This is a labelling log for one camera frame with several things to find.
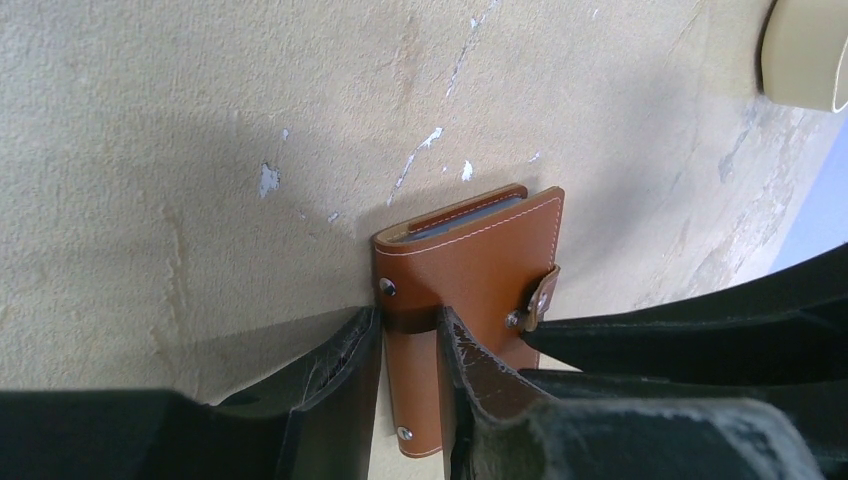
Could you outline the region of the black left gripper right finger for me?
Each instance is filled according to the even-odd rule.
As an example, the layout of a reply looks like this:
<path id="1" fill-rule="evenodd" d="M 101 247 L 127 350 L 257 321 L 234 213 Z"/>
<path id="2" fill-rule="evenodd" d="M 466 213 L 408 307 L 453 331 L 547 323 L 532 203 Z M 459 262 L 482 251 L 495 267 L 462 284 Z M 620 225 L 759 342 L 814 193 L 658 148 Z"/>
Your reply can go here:
<path id="1" fill-rule="evenodd" d="M 449 479 L 819 479 L 775 407 L 731 399 L 561 400 L 437 317 Z"/>

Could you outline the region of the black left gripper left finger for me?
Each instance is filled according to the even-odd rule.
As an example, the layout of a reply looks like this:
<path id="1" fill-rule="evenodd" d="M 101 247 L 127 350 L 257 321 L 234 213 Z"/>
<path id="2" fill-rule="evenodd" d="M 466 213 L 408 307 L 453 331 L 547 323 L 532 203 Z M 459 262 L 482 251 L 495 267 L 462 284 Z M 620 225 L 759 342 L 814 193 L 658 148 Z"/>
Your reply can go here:
<path id="1" fill-rule="evenodd" d="M 172 390 L 5 391 L 5 479 L 364 479 L 379 313 L 216 405 Z"/>

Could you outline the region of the beige oval card tray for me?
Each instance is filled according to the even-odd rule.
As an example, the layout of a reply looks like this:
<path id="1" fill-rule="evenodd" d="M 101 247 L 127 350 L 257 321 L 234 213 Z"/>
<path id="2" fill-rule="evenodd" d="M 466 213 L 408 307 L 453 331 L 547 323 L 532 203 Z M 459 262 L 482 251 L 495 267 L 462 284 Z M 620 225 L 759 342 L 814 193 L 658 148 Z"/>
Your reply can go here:
<path id="1" fill-rule="evenodd" d="M 760 54 L 774 103 L 840 113 L 847 107 L 846 0 L 779 0 Z"/>

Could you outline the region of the brown leather card holder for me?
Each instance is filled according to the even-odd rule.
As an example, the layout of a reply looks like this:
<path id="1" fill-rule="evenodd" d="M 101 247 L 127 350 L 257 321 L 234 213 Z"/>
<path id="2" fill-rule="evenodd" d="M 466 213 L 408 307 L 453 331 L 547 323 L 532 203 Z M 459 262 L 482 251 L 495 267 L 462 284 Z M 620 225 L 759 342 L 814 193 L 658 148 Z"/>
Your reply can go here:
<path id="1" fill-rule="evenodd" d="M 566 194 L 510 184 L 385 229 L 372 238 L 392 415 L 400 452 L 441 451 L 437 317 L 452 308 L 474 338 L 514 369 L 539 354 L 520 338 L 544 318 Z"/>

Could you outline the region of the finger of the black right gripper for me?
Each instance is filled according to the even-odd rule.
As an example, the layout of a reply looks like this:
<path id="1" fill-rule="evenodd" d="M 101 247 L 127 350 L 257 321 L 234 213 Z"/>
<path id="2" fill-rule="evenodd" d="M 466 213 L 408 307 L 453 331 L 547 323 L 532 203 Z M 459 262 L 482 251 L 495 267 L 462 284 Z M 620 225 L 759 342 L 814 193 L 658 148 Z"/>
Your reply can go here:
<path id="1" fill-rule="evenodd" d="M 560 399 L 752 399 L 781 410 L 799 431 L 828 479 L 847 477 L 847 382 L 727 386 L 655 377 L 522 369 L 535 386 Z"/>
<path id="2" fill-rule="evenodd" d="M 585 373 L 776 386 L 847 377 L 847 248 L 731 288 L 541 323 L 523 340 Z"/>

